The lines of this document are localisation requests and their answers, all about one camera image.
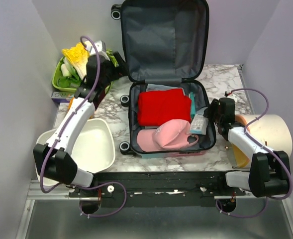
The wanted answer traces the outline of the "teal cloth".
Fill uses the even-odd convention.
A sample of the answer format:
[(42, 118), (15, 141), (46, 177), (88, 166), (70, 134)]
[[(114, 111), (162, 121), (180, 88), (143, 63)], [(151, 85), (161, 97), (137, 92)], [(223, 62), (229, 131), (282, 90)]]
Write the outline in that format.
[(196, 115), (196, 108), (195, 108), (195, 95), (193, 92), (190, 92), (189, 93), (189, 98), (191, 100), (191, 111), (190, 111), (190, 114), (191, 114), (191, 119), (193, 119)]

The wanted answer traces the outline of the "light blue denim garment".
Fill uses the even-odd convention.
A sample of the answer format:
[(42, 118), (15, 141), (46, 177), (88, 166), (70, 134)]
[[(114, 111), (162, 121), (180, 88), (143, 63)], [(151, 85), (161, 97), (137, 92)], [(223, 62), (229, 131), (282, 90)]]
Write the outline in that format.
[(148, 84), (146, 87), (146, 91), (167, 91), (172, 89), (181, 89), (183, 94), (185, 95), (184, 89), (181, 87), (173, 87), (173, 86), (166, 86), (166, 85), (157, 85), (157, 84)]

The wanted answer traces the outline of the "pink baseball cap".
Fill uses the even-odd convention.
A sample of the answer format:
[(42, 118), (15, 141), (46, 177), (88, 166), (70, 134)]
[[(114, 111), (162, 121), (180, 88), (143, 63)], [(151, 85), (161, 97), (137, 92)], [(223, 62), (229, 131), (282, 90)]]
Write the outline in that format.
[(190, 123), (172, 119), (156, 129), (143, 129), (137, 135), (137, 144), (145, 152), (174, 151), (198, 143), (199, 136), (190, 134)]

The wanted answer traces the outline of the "red garment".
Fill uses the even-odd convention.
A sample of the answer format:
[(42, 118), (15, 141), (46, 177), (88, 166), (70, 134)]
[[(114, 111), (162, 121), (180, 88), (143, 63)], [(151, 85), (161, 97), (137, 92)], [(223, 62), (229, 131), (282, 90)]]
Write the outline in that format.
[(190, 122), (191, 103), (181, 88), (142, 92), (138, 98), (138, 123), (141, 126), (161, 126), (176, 119)]

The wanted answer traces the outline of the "pink and teal kids suitcase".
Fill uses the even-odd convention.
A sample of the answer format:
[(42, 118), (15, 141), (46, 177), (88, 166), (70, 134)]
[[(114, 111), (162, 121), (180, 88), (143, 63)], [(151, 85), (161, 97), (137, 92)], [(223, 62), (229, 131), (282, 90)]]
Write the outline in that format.
[(181, 87), (193, 92), (195, 108), (209, 105), (204, 86), (197, 80), (207, 49), (209, 6), (205, 0), (126, 0), (111, 7), (111, 17), (120, 20), (122, 46), (132, 82), (121, 104), (128, 108), (129, 141), (120, 152), (143, 158), (195, 155), (211, 149), (216, 130), (208, 123), (206, 135), (198, 143), (181, 150), (145, 152), (137, 144), (137, 135), (145, 127), (138, 123), (139, 94), (148, 84)]

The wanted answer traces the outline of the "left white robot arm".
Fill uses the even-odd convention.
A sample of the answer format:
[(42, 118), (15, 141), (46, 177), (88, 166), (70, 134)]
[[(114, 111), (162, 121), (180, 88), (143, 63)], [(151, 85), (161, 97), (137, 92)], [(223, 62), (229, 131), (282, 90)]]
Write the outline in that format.
[(106, 96), (111, 83), (128, 75), (127, 64), (121, 55), (113, 53), (115, 65), (106, 52), (92, 54), (86, 64), (87, 74), (76, 89), (67, 115), (45, 143), (37, 143), (33, 156), (39, 184), (49, 193), (60, 184), (75, 185), (87, 197), (97, 192), (91, 172), (82, 170), (72, 158), (80, 132)]

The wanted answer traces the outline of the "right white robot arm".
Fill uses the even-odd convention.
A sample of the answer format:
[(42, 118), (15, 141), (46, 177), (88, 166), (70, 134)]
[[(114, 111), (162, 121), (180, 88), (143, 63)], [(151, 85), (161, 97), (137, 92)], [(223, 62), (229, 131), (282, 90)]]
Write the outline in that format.
[(214, 99), (204, 116), (232, 144), (238, 168), (216, 182), (219, 194), (227, 195), (234, 187), (250, 191), (255, 197), (279, 199), (291, 194), (292, 137), (280, 116), (236, 115), (231, 98)]

